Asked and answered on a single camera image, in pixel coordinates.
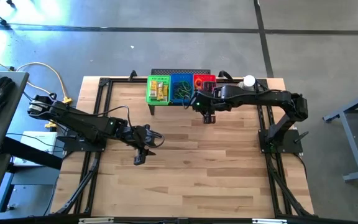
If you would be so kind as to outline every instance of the concrete floor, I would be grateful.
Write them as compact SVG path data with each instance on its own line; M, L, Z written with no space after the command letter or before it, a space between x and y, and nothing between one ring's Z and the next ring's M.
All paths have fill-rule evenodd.
M92 27L195 27L257 29L251 0L14 0L16 10L0 1L0 15L8 22ZM358 0L260 0L267 29L358 30ZM267 35L274 77L285 79L292 92L308 99L310 117L297 124L309 131L304 160L315 213L321 217L358 220L358 181L345 184L343 174L355 172L339 121L321 117L358 96L358 35ZM0 30L0 62L18 67L44 62L63 77L68 95L77 100L84 75L148 75L151 68L209 68L233 76L266 77L259 34L153 32L55 32ZM49 91L62 92L55 75L31 67L30 80ZM31 95L40 93L26 88ZM26 118L22 99L10 132L42 131L44 122ZM0 214L0 218L42 215L49 187L32 186L33 207Z

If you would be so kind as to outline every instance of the blue basket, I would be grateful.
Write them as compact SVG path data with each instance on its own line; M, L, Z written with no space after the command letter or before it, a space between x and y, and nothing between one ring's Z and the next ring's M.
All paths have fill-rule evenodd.
M189 100L193 94L193 74L172 74L171 86L170 86L170 101L173 104L181 105L183 103L184 95L188 95L185 99L185 104L189 103Z

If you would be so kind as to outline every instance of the wooden table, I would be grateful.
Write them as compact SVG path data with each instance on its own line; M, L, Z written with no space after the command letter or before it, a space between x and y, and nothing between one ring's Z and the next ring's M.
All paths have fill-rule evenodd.
M93 112L99 78L84 77L79 110ZM267 81L269 88L285 89L281 78ZM132 124L150 124L165 136L165 143L153 150L156 156L148 156L145 164L134 166L135 150L109 140L102 153L92 216L274 216L266 162L259 151L256 106L217 112L216 124L203 124L199 113L180 106L158 106L155 116L151 116L145 89L145 83L114 84L110 108L129 106ZM126 119L126 113L122 109L109 116ZM278 121L283 110L273 108L273 113ZM62 207L78 186L83 157L84 152L74 152L63 161L52 212ZM313 213L302 164L292 154L283 154L282 159L288 187L302 206ZM281 191L278 195L284 211ZM87 196L88 188L81 211Z

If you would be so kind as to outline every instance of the red basket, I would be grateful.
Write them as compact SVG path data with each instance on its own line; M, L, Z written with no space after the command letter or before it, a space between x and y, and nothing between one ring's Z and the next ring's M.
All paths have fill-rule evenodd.
M202 90L204 82L215 82L216 75L203 75L203 74L194 74L193 75L193 84L195 90Z

